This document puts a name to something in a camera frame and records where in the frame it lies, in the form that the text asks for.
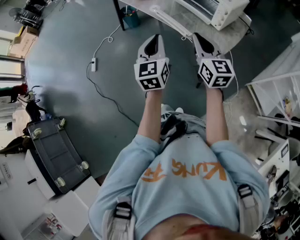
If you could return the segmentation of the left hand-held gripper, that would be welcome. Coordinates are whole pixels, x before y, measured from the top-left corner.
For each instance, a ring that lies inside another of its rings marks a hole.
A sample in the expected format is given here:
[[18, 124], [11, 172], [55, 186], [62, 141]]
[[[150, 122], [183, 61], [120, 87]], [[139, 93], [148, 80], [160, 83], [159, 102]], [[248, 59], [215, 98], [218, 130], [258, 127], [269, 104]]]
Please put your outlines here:
[[134, 71], [135, 79], [143, 91], [165, 88], [170, 75], [169, 58], [166, 57], [160, 34], [151, 36], [140, 46]]

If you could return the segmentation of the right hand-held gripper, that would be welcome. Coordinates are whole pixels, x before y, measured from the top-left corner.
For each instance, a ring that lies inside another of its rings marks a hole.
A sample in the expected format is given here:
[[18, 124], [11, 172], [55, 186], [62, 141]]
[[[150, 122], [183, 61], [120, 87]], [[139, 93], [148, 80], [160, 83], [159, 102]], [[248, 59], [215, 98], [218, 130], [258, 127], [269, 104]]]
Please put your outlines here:
[[211, 39], [195, 32], [192, 35], [198, 76], [208, 88], [226, 88], [235, 77], [232, 62], [221, 53], [218, 45]]

